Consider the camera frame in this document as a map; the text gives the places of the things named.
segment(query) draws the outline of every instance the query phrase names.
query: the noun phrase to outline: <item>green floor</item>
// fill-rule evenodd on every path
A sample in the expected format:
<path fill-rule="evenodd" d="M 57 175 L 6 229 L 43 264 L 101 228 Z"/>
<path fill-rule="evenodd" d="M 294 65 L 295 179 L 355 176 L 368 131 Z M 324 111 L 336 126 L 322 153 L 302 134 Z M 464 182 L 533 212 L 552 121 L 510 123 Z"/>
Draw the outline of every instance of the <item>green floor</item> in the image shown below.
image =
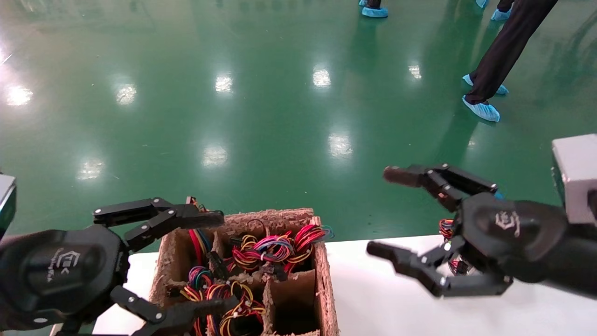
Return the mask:
<path fill-rule="evenodd" d="M 357 0 L 0 1 L 12 233 L 187 195 L 226 213 L 313 207 L 337 240 L 436 233 L 448 214 L 384 183 L 390 164 L 449 162 L 556 203 L 550 140 L 597 131 L 597 2 L 559 2 L 492 99 L 497 125 L 460 101 L 497 0 L 385 3 L 387 20 Z"/>

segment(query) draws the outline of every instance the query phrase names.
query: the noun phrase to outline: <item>white table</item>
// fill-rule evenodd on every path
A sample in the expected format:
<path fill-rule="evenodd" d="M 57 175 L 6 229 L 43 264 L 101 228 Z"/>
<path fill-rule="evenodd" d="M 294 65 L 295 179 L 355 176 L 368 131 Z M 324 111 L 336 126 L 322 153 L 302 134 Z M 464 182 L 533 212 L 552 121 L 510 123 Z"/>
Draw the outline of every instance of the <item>white table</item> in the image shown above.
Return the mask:
<path fill-rule="evenodd" d="M 380 241 L 424 252 L 442 237 Z M 415 280 L 395 275 L 389 262 L 367 255 L 366 245 L 367 240 L 326 244 L 342 336 L 597 335 L 595 300 L 518 281 L 501 297 L 439 300 Z M 147 298 L 157 257 L 132 255 L 124 286 Z M 93 333 L 130 335 L 142 325 L 114 306 L 97 319 Z"/>

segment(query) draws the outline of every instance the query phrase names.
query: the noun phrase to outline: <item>foot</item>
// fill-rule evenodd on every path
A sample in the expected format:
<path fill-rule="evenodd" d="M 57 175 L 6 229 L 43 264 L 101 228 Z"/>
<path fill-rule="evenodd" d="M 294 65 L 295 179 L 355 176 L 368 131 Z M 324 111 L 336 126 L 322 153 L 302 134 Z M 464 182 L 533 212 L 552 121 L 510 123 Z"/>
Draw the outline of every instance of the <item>foot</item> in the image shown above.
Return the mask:
<path fill-rule="evenodd" d="M 475 2 L 477 3 L 477 6 L 479 6 L 481 8 L 485 8 L 485 6 L 487 6 L 487 2 L 489 2 L 489 0 L 475 0 Z"/>
<path fill-rule="evenodd" d="M 466 82 L 466 84 L 473 86 L 473 81 L 470 80 L 470 74 L 465 75 L 462 79 Z M 496 94 L 508 94 L 508 93 L 510 93 L 510 91 L 508 91 L 508 89 L 503 85 L 500 85 L 500 87 L 497 89 L 497 92 L 496 92 Z"/>
<path fill-rule="evenodd" d="M 505 13 L 500 12 L 499 10 L 496 10 L 495 12 L 493 12 L 491 19 L 493 21 L 506 21 L 510 17 L 511 12 L 512 12 L 512 8 L 510 8 L 510 10 Z"/>
<path fill-rule="evenodd" d="M 477 115 L 477 117 L 483 118 L 487 121 L 492 121 L 494 123 L 500 121 L 500 113 L 496 110 L 495 107 L 489 104 L 485 105 L 483 103 L 473 105 L 467 102 L 464 97 L 466 96 L 462 96 L 462 101 L 464 102 L 466 107 L 468 107 L 471 111 L 473 111 L 474 114 Z"/>
<path fill-rule="evenodd" d="M 387 17 L 387 8 L 363 7 L 361 14 L 368 17 Z"/>

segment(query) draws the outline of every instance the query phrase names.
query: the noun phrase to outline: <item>cardboard box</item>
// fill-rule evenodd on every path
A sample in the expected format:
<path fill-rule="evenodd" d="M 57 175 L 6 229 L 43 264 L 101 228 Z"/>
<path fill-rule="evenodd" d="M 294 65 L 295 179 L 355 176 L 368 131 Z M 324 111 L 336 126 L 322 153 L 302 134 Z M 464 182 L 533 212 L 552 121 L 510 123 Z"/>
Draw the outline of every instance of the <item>cardboard box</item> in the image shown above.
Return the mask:
<path fill-rule="evenodd" d="M 313 215 L 313 209 L 265 210 L 227 215 L 224 225 L 204 232 L 213 240 L 212 251 L 225 258 L 232 250 L 228 243 L 230 236 L 251 233 L 260 239 L 287 231 L 296 233 L 310 223 L 321 225 L 320 218 Z M 287 281 L 274 280 L 261 268 L 253 274 L 242 273 L 230 278 L 248 285 L 253 292 L 263 293 L 266 313 L 261 336 L 339 335 L 325 245 L 315 243 L 313 248 L 310 262 L 307 260 L 305 265 L 297 267 Z M 167 293 L 172 288 L 184 286 L 194 258 L 187 230 L 179 229 L 166 235 L 159 247 L 150 301 L 164 307 L 179 302 L 180 299 L 170 298 Z"/>

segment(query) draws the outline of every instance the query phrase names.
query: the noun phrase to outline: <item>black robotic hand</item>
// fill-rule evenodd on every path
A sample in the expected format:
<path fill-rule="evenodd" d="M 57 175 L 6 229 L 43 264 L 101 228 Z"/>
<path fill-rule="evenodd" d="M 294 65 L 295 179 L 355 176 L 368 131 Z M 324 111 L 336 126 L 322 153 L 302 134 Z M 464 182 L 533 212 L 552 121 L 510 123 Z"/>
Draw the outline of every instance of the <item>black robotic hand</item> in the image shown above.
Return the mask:
<path fill-rule="evenodd" d="M 513 278 L 597 296 L 597 230 L 594 225 L 571 225 L 564 208 L 499 199 L 495 183 L 447 164 L 387 167 L 384 178 L 423 187 L 456 213 L 451 240 L 425 254 L 379 242 L 367 246 L 369 254 L 390 260 L 397 273 L 419 280 L 434 296 L 501 295 Z M 438 273 L 455 255 L 482 274 Z"/>
<path fill-rule="evenodd" d="M 152 332 L 159 333 L 192 323 L 196 314 L 220 311 L 225 306 L 223 302 L 205 301 L 162 311 L 122 287 L 131 251 L 139 251 L 179 227 L 221 225 L 221 211 L 171 204 L 157 197 L 101 207 L 93 215 L 95 224 L 83 230 L 48 230 L 2 239 L 0 331 L 64 323 L 63 332 L 77 334 L 83 323 L 94 321 L 116 303 L 144 317 L 146 327 L 157 325 Z M 109 229 L 139 221 L 144 222 L 125 233 L 123 239 Z"/>

